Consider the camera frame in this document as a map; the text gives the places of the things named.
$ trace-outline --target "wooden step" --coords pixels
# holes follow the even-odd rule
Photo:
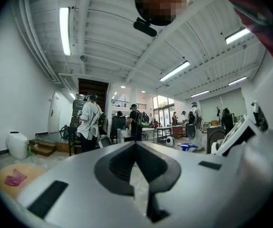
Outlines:
[[[41,140],[36,140],[36,144],[38,144],[38,148],[35,148],[35,139],[29,141],[31,151],[35,154],[50,156],[55,152],[55,144],[50,142],[45,142]]]

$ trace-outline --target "fluorescent light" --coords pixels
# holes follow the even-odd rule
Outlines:
[[[183,64],[181,64],[179,67],[175,68],[173,71],[171,71],[169,74],[167,74],[166,76],[164,76],[163,78],[160,79],[160,81],[164,82],[165,80],[167,80],[168,78],[170,78],[171,76],[175,75],[176,73],[180,72],[181,70],[183,70],[184,68],[188,67],[190,65],[189,62],[184,62]]]
[[[206,90],[206,91],[204,91],[204,92],[201,92],[201,93],[192,95],[192,96],[190,96],[190,98],[194,98],[194,97],[197,97],[197,96],[199,96],[199,95],[204,95],[204,94],[206,94],[206,93],[209,93],[209,90]]]
[[[69,7],[59,9],[60,36],[61,36],[62,48],[64,49],[64,54],[66,56],[71,55],[70,40],[69,40],[69,13],[70,13]]]
[[[247,76],[244,76],[243,78],[239,78],[239,79],[237,79],[237,80],[235,80],[235,81],[229,83],[228,86],[237,84],[237,83],[239,83],[239,82],[241,82],[241,81],[244,81],[244,80],[246,80],[246,79],[247,79]]]
[[[241,38],[242,36],[245,36],[248,33],[250,33],[250,31],[248,29],[244,28],[244,29],[230,35],[229,37],[225,38],[225,41],[226,41],[227,44],[230,44],[233,41]]]

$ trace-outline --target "black pants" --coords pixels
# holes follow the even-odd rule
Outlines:
[[[257,127],[259,127],[258,113],[257,112],[253,112],[253,114],[254,114],[254,117],[255,117],[256,125],[257,125]]]
[[[135,136],[133,136],[133,134],[131,135],[132,141],[142,141],[142,131],[137,131]]]
[[[85,139],[85,137],[80,134],[80,140],[81,140],[81,151],[82,152],[88,152],[95,149],[95,145],[97,144],[98,138],[92,137],[91,140]]]

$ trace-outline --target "window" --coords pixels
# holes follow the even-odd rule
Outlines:
[[[175,107],[174,107],[174,106],[171,106],[171,107],[169,108],[169,112],[170,112],[170,118],[171,118],[171,122],[172,122],[172,117],[173,117],[174,112],[175,112]]]
[[[161,95],[152,98],[154,103],[154,117],[161,123],[161,126],[168,126],[172,123],[171,118],[175,111],[175,101]]]
[[[167,97],[164,97],[164,96],[158,95],[157,102],[158,102],[159,108],[163,108],[168,105]]]
[[[154,101],[154,109],[157,109],[157,96],[152,98]]]
[[[174,103],[175,103],[175,101],[173,99],[168,98],[168,104],[172,105]]]
[[[159,112],[154,111],[154,118],[159,122]]]

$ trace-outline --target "railing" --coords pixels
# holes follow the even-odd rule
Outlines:
[[[123,107],[123,108],[130,108],[130,102],[127,102],[127,101],[118,101],[118,100],[111,100],[112,102],[112,105],[115,106],[115,107]],[[146,104],[139,104],[139,103],[136,103],[137,105],[137,108],[139,110],[146,110]]]

